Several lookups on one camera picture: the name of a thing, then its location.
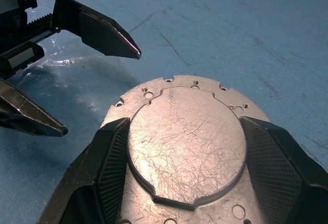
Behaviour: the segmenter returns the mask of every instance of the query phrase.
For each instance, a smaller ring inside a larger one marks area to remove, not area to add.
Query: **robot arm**
[[[44,57],[37,43],[67,30],[107,56],[140,59],[141,51],[115,20],[74,0],[56,0],[53,14],[27,23],[36,0],[0,0],[0,127],[32,135],[63,136],[67,128],[5,79]]]

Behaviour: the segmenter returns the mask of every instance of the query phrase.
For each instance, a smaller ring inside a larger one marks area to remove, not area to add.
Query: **scratched metal surface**
[[[328,0],[78,0],[116,19],[140,61],[103,57],[62,32],[46,57],[15,76],[65,123],[64,138],[0,130],[0,223],[35,223],[69,163],[111,103],[160,76],[195,74],[250,97],[328,169]],[[54,0],[38,0],[37,18]]]
[[[242,115],[268,120],[238,91],[199,76],[157,78],[122,95],[104,120],[131,118],[121,219],[238,224],[246,217],[264,224],[244,167]],[[157,205],[157,197],[179,208]]]

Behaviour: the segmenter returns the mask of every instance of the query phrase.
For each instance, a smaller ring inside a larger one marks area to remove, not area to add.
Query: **blue table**
[[[62,138],[0,129],[0,223],[35,223],[110,104],[157,77],[194,74],[250,97],[328,169],[328,0],[77,0],[117,20],[141,60],[62,32],[9,81],[68,126]],[[30,19],[51,13],[38,0]]]

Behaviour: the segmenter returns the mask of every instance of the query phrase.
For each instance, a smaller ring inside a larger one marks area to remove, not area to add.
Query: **circular metal plate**
[[[265,223],[244,166],[241,116],[269,121],[240,92],[198,76],[158,78],[122,95],[103,123],[131,118],[121,219]]]
[[[129,153],[150,194],[198,206],[238,180],[246,143],[238,118],[213,93],[175,87],[135,114]]]

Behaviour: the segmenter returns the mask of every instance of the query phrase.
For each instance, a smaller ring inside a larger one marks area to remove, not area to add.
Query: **metal part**
[[[240,223],[242,209],[265,223],[245,167],[242,115],[268,121],[238,91],[196,76],[155,79],[121,96],[104,121],[132,120],[121,218]]]
[[[3,86],[10,85],[2,79],[8,79],[44,57],[38,42],[63,29],[80,36],[83,43],[104,55],[141,57],[140,49],[127,31],[112,18],[85,5],[74,0],[56,0],[53,14],[27,23],[25,10],[35,7],[36,0],[0,0],[0,82]],[[6,93],[9,89],[19,98],[9,98]],[[67,133],[66,127],[13,86],[0,89],[0,97],[3,100],[0,110],[5,110],[0,114],[4,117],[0,127],[33,135],[63,136]]]
[[[64,136],[67,128],[0,79],[0,126],[42,136]]]

